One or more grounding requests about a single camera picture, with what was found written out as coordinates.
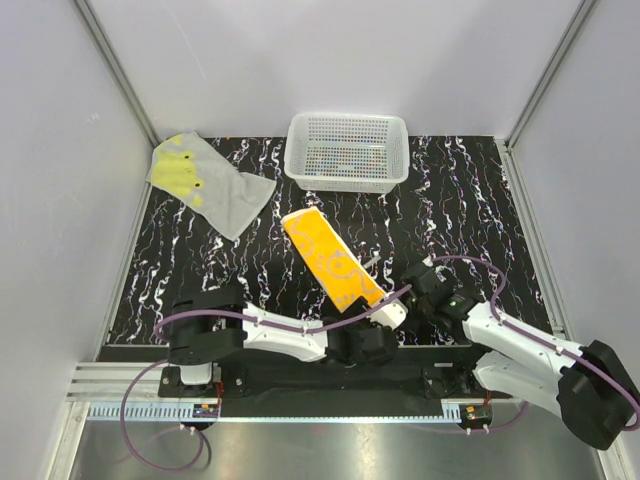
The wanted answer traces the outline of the white plastic mesh basket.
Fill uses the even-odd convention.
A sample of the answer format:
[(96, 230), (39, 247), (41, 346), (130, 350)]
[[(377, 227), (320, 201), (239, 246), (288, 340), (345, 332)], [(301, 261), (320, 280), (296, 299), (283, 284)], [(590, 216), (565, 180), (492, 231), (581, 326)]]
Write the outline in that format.
[(409, 135), (391, 115), (300, 113), (290, 123), (284, 172), (302, 190), (384, 195), (409, 176)]

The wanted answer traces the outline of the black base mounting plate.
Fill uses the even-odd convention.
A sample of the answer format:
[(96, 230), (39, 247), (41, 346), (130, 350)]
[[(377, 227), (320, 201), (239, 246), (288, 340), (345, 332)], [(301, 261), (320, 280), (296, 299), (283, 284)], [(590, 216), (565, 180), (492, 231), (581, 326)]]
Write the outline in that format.
[(182, 385), (178, 367), (165, 367), (158, 394), (162, 398), (220, 398), (258, 405), (327, 402), (341, 409), (379, 407), (387, 412), (398, 405), (416, 409), (427, 401), (482, 398), (485, 391), (474, 380), (472, 370), (486, 352), (484, 347), (471, 345), (406, 346), (384, 365), (345, 367), (247, 349), (216, 363), (216, 377), (200, 387)]

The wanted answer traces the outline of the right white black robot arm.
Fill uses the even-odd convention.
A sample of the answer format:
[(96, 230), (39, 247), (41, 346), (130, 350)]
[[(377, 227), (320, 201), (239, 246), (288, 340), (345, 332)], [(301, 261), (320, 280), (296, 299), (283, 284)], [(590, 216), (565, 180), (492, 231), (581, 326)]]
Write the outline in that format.
[(639, 428), (639, 390), (615, 350), (594, 340), (582, 345), (516, 319), (478, 295), (438, 276), (430, 259), (409, 267), (409, 316), (427, 321), (468, 348), (454, 371), (466, 396), (482, 390), (517, 397), (562, 420), (579, 440), (606, 450), (620, 433)]

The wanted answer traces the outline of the grey towel yellow frog print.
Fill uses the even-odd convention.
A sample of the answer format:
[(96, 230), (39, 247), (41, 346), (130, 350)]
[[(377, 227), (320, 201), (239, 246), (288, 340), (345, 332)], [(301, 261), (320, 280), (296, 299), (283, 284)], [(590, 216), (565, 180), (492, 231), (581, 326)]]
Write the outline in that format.
[(269, 202), (276, 182), (237, 170), (195, 132), (175, 135), (152, 154), (147, 181), (235, 241)]

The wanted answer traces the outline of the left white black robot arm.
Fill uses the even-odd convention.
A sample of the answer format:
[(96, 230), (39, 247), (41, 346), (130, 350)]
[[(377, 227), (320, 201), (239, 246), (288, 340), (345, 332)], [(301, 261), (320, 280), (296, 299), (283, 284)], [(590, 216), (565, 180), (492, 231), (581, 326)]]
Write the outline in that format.
[(179, 368), (181, 384), (203, 396), (215, 386), (214, 365), (247, 349), (305, 363), (383, 364), (397, 350), (395, 331), (407, 317), (397, 294), (370, 310), (359, 298), (343, 319), (301, 320), (263, 310), (240, 289), (223, 287), (177, 300), (155, 334), (168, 342), (168, 362)]

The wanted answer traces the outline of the grey and orange towel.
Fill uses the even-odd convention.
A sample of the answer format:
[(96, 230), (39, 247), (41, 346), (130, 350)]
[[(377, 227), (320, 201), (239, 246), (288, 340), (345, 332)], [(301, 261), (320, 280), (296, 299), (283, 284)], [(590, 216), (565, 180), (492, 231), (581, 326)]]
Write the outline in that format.
[(339, 312), (359, 298), (368, 306), (384, 300), (386, 294), (360, 264), (345, 242), (317, 207), (286, 215), (282, 227), (308, 269)]

